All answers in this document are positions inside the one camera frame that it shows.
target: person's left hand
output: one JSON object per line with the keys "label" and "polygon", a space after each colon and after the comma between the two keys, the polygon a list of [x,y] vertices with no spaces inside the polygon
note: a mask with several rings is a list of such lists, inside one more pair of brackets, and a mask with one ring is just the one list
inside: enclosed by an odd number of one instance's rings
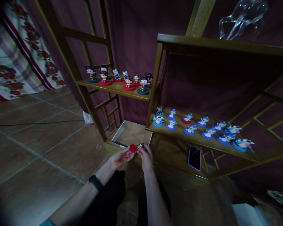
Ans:
{"label": "person's left hand", "polygon": [[126,147],[109,158],[108,161],[110,161],[111,167],[114,170],[117,170],[121,165],[129,162],[133,158],[134,153],[130,152],[129,148],[130,147]]}

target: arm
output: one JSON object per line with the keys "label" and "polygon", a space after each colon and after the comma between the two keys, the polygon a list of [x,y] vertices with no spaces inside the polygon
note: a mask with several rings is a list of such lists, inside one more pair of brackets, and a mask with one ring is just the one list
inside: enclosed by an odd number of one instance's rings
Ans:
{"label": "arm", "polygon": [[153,169],[153,154],[149,146],[144,144],[145,149],[140,147],[138,153],[142,158],[142,169],[145,176],[147,193],[148,224],[172,225],[167,207],[160,193],[159,185]]}
{"label": "arm", "polygon": [[[129,147],[115,153],[109,160],[95,173],[97,179],[105,186],[114,172],[123,164],[130,161],[134,153],[129,151]],[[58,210],[56,210],[49,220],[55,225],[69,225],[77,222],[87,208],[91,205],[99,191],[89,182],[86,182],[70,199],[68,199]]]}

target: open cardboard box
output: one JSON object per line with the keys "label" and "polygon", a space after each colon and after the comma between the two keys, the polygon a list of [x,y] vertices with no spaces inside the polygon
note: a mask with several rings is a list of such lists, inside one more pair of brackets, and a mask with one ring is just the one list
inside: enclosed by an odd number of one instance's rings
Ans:
{"label": "open cardboard box", "polygon": [[145,143],[149,145],[151,138],[152,132],[145,130],[145,126],[125,120],[112,138],[112,142],[125,148],[130,144]]}

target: phone screen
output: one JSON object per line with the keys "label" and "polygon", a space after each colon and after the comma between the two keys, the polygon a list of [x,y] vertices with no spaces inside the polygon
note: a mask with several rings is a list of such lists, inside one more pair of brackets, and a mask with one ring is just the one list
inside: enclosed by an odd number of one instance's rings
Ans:
{"label": "phone screen", "polygon": [[200,150],[196,147],[190,146],[188,165],[200,171],[201,169],[201,155]]}

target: smartwatch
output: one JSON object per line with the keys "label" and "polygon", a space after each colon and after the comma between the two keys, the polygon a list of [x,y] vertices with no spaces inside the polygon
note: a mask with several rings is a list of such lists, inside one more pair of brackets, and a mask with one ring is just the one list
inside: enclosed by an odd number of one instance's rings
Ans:
{"label": "smartwatch", "polygon": [[92,183],[98,191],[101,191],[103,188],[103,185],[100,183],[100,181],[97,179],[97,177],[95,175],[92,175],[89,178],[89,182]]}

